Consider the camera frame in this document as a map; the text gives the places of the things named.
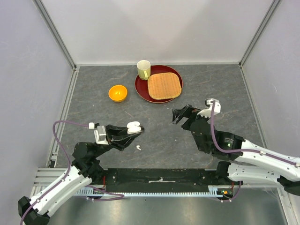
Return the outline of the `white earbud charging case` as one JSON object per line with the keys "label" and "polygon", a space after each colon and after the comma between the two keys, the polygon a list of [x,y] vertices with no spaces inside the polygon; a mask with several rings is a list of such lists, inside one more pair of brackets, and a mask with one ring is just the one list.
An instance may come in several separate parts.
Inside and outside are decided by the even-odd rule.
{"label": "white earbud charging case", "polygon": [[142,130],[140,126],[140,122],[138,121],[132,121],[127,124],[127,133],[128,134],[134,134],[134,133],[140,133]]}

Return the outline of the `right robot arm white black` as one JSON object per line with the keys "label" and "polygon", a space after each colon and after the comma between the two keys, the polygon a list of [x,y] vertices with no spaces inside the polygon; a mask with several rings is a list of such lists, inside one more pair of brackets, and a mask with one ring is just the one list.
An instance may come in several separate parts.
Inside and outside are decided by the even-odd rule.
{"label": "right robot arm white black", "polygon": [[205,185],[281,185],[292,195],[300,194],[300,159],[263,148],[233,133],[218,131],[213,117],[220,107],[200,110],[191,105],[172,110],[172,122],[190,131],[199,151],[220,159],[214,172],[201,175]]}

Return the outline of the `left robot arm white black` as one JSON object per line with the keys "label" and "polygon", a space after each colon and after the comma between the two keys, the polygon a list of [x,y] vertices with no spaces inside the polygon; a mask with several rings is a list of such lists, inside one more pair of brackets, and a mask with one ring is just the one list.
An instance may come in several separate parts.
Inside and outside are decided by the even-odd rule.
{"label": "left robot arm white black", "polygon": [[144,132],[138,121],[125,127],[101,126],[90,122],[86,128],[94,131],[95,142],[79,142],[74,147],[74,160],[68,161],[64,173],[38,194],[18,201],[22,225],[46,225],[50,217],[78,190],[90,184],[99,184],[104,175],[97,157],[115,148],[123,151]]}

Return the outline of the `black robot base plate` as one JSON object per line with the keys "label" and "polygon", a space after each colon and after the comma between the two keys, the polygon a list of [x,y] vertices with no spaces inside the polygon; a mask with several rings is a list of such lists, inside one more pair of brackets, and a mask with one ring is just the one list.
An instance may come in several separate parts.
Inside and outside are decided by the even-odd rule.
{"label": "black robot base plate", "polygon": [[109,168],[92,185],[104,185],[108,192],[187,193],[208,192],[208,186],[238,186],[227,173],[216,169],[131,169]]}

